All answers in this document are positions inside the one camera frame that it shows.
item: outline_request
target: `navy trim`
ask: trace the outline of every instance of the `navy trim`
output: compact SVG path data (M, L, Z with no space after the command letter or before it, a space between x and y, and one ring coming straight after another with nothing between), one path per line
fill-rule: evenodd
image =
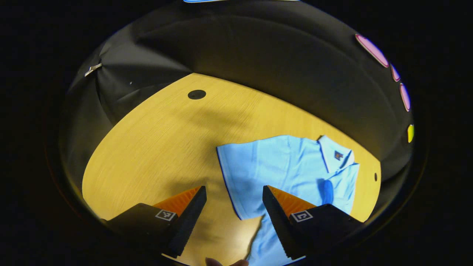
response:
M236 216L238 217L238 219L243 220L243 219L241 219L240 215L238 215L237 209L235 208L235 204L233 204L232 195L230 194L230 191L228 190L227 180L225 179L225 174L223 173L223 167L222 167L222 162L220 161L218 147L216 147L215 150L217 150L217 158L219 159L220 171L222 171L223 182L225 183L225 188L227 189L228 196L230 197L230 201L232 203L233 211L235 211Z

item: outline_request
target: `light blue polo shirt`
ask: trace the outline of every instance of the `light blue polo shirt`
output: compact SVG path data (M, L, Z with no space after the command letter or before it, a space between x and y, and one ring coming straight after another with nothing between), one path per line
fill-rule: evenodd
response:
M264 207L263 186L281 189L316 206L331 203L350 214L359 164L354 162L352 150L327 136L314 141L282 135L226 144L217 147L217 154L238 217L263 216L247 258L251 266L293 262L286 256Z

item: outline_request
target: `wooden table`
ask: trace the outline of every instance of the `wooden table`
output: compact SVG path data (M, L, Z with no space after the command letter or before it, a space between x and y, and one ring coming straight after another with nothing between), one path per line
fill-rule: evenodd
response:
M205 90L198 100L192 90ZM321 135L352 149L360 164L351 216L365 221L379 193L379 161L353 139L312 114L233 82L190 74L154 94L124 117L92 155L83 196L95 214L111 219L136 203L156 204L205 185L207 203L182 256L229 265L247 256L261 218L241 221L228 196L216 147L277 135L317 140Z

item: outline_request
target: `metal clip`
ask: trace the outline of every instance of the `metal clip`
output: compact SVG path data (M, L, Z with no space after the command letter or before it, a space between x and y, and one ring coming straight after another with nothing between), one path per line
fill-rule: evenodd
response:
M86 77L88 74L94 72L97 68L99 68L101 66L102 66L102 63L99 63L98 65L95 65L95 66L91 66L89 68L89 71L87 71L86 74L84 75L84 77Z

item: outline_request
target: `shirt collar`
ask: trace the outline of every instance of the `shirt collar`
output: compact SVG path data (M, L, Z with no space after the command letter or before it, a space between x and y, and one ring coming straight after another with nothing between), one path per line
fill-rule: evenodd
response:
M355 155L352 150L337 144L327 136L320 137L318 142L328 173L345 169L355 162Z

